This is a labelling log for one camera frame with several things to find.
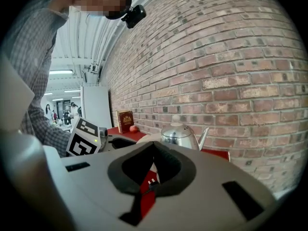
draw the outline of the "checkered shirt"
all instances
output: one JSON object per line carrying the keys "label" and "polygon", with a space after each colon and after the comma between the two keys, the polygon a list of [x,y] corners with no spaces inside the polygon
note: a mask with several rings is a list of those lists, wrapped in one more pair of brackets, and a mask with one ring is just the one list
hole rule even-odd
{"label": "checkered shirt", "polygon": [[29,1],[10,28],[2,50],[35,94],[20,130],[36,136],[44,145],[55,147],[60,157],[64,157],[70,133],[50,126],[40,106],[46,91],[57,30],[68,19],[68,9],[62,13],[53,12],[48,9],[50,1]]}

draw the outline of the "head-mounted camera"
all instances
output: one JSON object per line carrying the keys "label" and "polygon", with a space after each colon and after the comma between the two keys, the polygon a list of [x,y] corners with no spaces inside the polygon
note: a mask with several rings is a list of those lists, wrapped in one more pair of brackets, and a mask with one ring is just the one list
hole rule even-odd
{"label": "head-mounted camera", "polygon": [[126,7],[123,11],[109,12],[109,16],[106,16],[106,18],[116,20],[124,16],[121,20],[126,22],[128,28],[133,28],[146,17],[146,11],[142,5],[137,5],[135,8],[131,7],[131,3],[132,0],[126,0]]}

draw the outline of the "ceiling light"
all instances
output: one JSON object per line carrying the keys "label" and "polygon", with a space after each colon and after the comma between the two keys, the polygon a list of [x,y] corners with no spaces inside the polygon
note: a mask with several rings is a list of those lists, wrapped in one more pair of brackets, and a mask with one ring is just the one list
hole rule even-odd
{"label": "ceiling light", "polygon": [[72,74],[72,70],[52,70],[49,71],[50,75],[62,75],[62,74]]}
{"label": "ceiling light", "polygon": [[80,90],[65,90],[64,92],[80,92]]}

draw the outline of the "ceiling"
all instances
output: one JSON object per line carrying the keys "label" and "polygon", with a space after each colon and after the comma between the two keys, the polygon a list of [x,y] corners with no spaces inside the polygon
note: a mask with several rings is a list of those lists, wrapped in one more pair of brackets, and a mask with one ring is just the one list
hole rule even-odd
{"label": "ceiling", "polygon": [[[132,6],[145,5],[148,1],[133,0]],[[46,93],[52,92],[52,95],[46,98],[49,101],[70,99],[79,94],[65,93],[65,90],[80,89],[82,84],[97,84],[98,73],[125,28],[120,19],[91,16],[71,7],[69,20],[57,33],[51,70],[71,69],[73,74],[50,75]]]}

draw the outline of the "white ceiling beam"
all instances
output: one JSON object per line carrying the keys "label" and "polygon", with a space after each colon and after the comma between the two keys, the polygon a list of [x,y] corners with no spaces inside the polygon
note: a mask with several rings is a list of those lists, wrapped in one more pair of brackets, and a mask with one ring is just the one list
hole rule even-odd
{"label": "white ceiling beam", "polygon": [[52,58],[51,65],[91,65],[90,58]]}

